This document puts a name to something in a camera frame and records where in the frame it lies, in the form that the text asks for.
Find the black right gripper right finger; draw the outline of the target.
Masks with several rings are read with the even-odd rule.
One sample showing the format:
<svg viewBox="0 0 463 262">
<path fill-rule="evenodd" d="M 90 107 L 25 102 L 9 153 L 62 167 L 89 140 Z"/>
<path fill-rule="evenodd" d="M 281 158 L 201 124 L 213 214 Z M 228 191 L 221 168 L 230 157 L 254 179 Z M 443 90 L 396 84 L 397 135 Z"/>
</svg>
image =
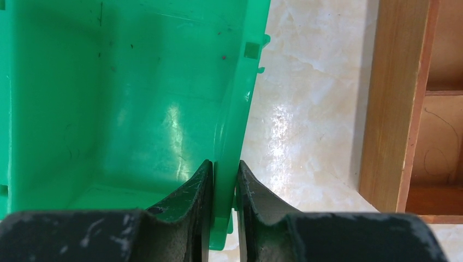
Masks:
<svg viewBox="0 0 463 262">
<path fill-rule="evenodd" d="M 242 261 L 447 261 L 415 215 L 302 212 L 264 186 L 244 161 L 236 202 Z"/>
</svg>

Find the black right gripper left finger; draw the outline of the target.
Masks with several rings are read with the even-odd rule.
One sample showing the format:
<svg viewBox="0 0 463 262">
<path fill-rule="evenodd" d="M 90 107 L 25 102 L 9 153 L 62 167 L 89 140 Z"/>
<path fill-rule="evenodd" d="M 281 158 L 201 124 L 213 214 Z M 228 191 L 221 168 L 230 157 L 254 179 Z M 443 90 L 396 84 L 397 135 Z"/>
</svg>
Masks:
<svg viewBox="0 0 463 262">
<path fill-rule="evenodd" d="M 147 209 L 23 211 L 1 222 L 1 261 L 207 261 L 213 165 Z"/>
</svg>

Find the green compartment bin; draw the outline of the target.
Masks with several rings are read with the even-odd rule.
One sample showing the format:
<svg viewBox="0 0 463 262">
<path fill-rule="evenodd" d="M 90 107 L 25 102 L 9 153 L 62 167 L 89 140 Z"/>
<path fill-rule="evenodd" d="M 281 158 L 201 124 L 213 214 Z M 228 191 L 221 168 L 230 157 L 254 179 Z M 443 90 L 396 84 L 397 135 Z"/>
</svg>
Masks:
<svg viewBox="0 0 463 262">
<path fill-rule="evenodd" d="M 214 167 L 224 248 L 269 1 L 1 1 L 1 216 L 147 208 Z"/>
</svg>

